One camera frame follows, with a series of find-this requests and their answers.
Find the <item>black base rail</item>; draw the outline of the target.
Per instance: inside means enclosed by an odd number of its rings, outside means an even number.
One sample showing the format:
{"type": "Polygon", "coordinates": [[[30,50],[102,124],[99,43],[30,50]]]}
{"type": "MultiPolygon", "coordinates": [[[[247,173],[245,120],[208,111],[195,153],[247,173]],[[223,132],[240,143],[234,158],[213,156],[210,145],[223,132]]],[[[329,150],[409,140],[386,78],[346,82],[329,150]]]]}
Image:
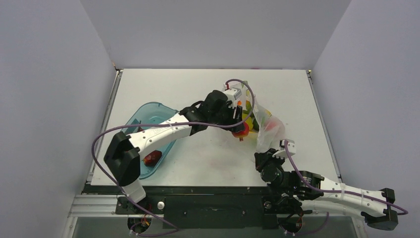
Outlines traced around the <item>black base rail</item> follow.
{"type": "Polygon", "coordinates": [[[162,215],[164,228],[300,228],[302,216],[315,213],[268,187],[146,186],[145,191],[146,198],[134,205],[116,186],[88,184],[83,189],[84,194],[116,195],[118,215],[162,215]]]}

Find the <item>yellow fake fruit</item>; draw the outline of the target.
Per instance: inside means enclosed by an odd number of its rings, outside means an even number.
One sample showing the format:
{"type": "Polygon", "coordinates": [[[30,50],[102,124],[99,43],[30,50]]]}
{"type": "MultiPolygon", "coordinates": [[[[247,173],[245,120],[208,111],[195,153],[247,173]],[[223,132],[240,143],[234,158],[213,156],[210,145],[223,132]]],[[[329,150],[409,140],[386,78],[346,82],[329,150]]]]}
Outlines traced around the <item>yellow fake fruit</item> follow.
{"type": "Polygon", "coordinates": [[[258,123],[256,122],[256,119],[255,119],[255,117],[253,115],[250,115],[246,119],[245,123],[248,125],[249,131],[254,131],[255,130],[255,127],[258,126],[258,123]]]}

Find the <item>clear plastic bag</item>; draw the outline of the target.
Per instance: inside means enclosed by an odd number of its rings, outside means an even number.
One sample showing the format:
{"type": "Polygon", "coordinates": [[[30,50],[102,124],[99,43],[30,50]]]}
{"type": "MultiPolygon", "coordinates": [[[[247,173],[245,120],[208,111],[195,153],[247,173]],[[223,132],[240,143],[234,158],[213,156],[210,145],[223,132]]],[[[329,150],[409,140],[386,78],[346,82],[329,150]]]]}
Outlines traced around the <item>clear plastic bag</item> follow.
{"type": "Polygon", "coordinates": [[[283,122],[274,116],[268,109],[262,106],[257,97],[251,96],[250,90],[242,84],[242,96],[238,105],[242,106],[242,118],[253,115],[258,123],[254,131],[250,131],[248,137],[255,141],[256,152],[263,153],[270,148],[276,149],[280,140],[285,138],[285,126],[283,122]]]}

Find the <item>red fake apple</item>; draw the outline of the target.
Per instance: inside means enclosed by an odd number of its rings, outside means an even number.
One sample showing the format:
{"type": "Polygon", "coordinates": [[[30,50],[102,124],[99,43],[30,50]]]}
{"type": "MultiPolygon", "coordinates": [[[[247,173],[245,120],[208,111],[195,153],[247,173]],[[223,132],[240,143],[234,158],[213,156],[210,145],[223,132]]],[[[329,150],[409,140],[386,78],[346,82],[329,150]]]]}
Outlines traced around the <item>red fake apple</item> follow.
{"type": "Polygon", "coordinates": [[[243,141],[244,140],[244,138],[245,137],[247,137],[248,135],[249,135],[249,132],[250,132],[250,128],[249,128],[249,125],[246,123],[246,122],[244,122],[243,123],[243,130],[241,130],[241,131],[238,131],[238,132],[231,132],[231,134],[235,137],[235,138],[238,138],[239,139],[239,141],[243,141]]]}

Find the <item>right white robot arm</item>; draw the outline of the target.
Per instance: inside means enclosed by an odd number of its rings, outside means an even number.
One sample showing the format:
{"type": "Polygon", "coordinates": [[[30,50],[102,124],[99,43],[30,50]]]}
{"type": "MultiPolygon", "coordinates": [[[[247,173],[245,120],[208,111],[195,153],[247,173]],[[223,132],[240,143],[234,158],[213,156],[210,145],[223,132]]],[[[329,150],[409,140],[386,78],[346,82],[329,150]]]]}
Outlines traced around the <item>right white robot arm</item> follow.
{"type": "Polygon", "coordinates": [[[392,189],[369,191],[301,171],[287,148],[269,149],[254,157],[255,168],[269,190],[263,198],[263,208],[269,214],[302,217],[318,211],[341,213],[384,231],[392,231],[399,224],[392,189]]]}

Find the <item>red fake berry cluster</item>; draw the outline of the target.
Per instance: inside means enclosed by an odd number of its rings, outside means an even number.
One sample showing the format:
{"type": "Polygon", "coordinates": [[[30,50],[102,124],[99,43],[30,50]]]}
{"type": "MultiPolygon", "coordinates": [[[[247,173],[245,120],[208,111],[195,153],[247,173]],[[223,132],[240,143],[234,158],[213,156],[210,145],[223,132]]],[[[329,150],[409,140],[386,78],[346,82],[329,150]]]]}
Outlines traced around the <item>red fake berry cluster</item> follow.
{"type": "Polygon", "coordinates": [[[154,167],[162,157],[162,152],[154,150],[143,158],[143,163],[146,167],[154,167]]]}

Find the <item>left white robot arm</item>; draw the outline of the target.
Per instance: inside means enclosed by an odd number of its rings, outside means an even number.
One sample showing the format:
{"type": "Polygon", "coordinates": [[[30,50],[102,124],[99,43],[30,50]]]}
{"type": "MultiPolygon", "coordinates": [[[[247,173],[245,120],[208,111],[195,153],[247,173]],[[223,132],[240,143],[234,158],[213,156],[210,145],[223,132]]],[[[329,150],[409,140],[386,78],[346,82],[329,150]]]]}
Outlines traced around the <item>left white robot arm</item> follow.
{"type": "Polygon", "coordinates": [[[104,162],[130,199],[128,206],[135,213],[147,209],[146,192],[140,182],[141,160],[158,148],[177,139],[206,130],[210,124],[231,132],[245,129],[242,107],[238,104],[242,92],[238,88],[214,90],[200,105],[185,107],[170,119],[144,126],[140,132],[115,134],[104,156],[104,162]]]}

